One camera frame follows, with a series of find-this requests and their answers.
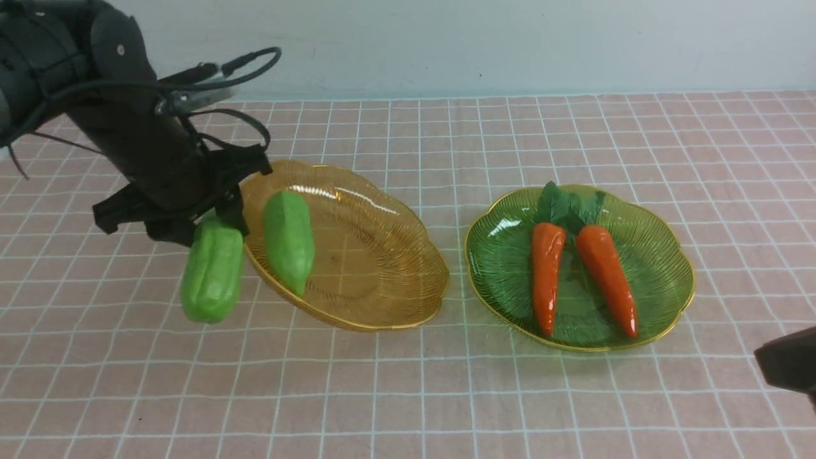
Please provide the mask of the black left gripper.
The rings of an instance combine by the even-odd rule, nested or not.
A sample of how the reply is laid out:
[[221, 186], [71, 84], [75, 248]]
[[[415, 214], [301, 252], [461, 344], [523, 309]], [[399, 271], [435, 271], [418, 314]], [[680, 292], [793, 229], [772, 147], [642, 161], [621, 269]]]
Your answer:
[[248, 235], [240, 184], [273, 171], [267, 158], [271, 136], [249, 114], [232, 108], [221, 114], [246, 122], [262, 142], [239, 146], [199, 133], [190, 114], [166, 117], [113, 102], [72, 108], [69, 119], [127, 180], [94, 204], [96, 226], [115, 233], [121, 224], [141, 222], [152, 240], [191, 247], [196, 222], [215, 211], [222, 223]]

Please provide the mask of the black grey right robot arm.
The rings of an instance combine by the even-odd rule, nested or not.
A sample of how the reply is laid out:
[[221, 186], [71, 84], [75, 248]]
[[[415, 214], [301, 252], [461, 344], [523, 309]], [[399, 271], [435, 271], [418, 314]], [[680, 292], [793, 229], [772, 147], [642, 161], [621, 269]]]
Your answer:
[[755, 349], [753, 354], [767, 384], [806, 395], [814, 409], [814, 326], [767, 342]]

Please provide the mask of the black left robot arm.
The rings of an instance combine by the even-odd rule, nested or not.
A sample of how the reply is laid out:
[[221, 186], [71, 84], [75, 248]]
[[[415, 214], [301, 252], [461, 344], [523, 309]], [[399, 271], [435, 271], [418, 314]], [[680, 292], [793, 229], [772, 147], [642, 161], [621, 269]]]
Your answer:
[[269, 131], [225, 108], [263, 139], [238, 146], [201, 133], [191, 119], [216, 113], [216, 103], [281, 57], [268, 47], [158, 78], [139, 24], [108, 2], [3, 1], [2, 146], [15, 159], [15, 140], [66, 115], [127, 180], [93, 206], [102, 232], [141, 222], [152, 240], [192, 247], [198, 220], [213, 211], [246, 236], [240, 185], [273, 171]]

